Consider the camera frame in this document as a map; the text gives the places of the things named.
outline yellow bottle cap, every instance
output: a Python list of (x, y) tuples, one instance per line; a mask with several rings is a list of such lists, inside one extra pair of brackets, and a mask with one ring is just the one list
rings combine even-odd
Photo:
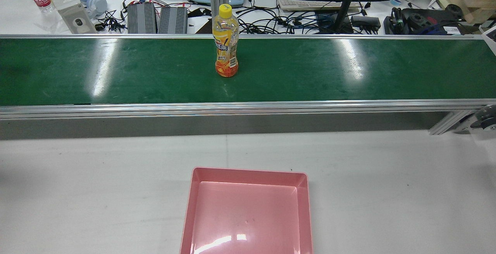
[(233, 14), (233, 8), (229, 4), (222, 4), (219, 6), (219, 15), (223, 19), (228, 19)]

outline pink tray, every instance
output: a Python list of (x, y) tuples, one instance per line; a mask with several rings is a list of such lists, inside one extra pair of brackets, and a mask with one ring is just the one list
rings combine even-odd
[(313, 254), (307, 175), (195, 168), (181, 254)]

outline white desk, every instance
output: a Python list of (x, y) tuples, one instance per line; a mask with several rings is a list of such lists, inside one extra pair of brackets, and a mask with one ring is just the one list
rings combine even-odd
[[(2, 0), (0, 3), (0, 34), (70, 34), (69, 29), (62, 21), (60, 15), (54, 11), (48, 14), (40, 12), (32, 0)], [(108, 10), (117, 10), (117, 13), (122, 9), (123, 0), (107, 0)], [(166, 3), (187, 2), (187, 0), (162, 0)], [(256, 5), (264, 7), (274, 7), (276, 0), (255, 0)], [(249, 6), (250, 2), (245, 0), (245, 6)], [(192, 5), (191, 10), (203, 7)], [(386, 15), (389, 15), (392, 5), (389, 2), (372, 2), (371, 8), (367, 9), (370, 17), (378, 17), (382, 22)], [(287, 16), (290, 12), (280, 11), (282, 16)], [(260, 10), (245, 14), (242, 19), (246, 22), (255, 21), (258, 19), (271, 18), (269, 14)], [(188, 33), (195, 33), (208, 20), (208, 17), (193, 17), (188, 19), (188, 23), (192, 26), (188, 27)], [(279, 31), (286, 31), (285, 28), (278, 26)], [(296, 34), (301, 34), (301, 30), (297, 30)], [(381, 28), (379, 34), (383, 35), (384, 30)]]

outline green conveyor belt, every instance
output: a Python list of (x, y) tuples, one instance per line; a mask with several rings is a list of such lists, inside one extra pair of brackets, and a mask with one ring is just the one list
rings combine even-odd
[(0, 105), (496, 98), (483, 40), (0, 39)]

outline keyboard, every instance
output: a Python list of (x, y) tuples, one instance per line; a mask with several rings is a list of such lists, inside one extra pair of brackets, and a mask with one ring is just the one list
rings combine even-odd
[[(304, 0), (277, 0), (281, 10), (304, 11), (304, 10), (339, 10), (341, 2), (326, 1), (304, 1)], [(359, 8), (360, 3), (351, 2), (350, 8)]]

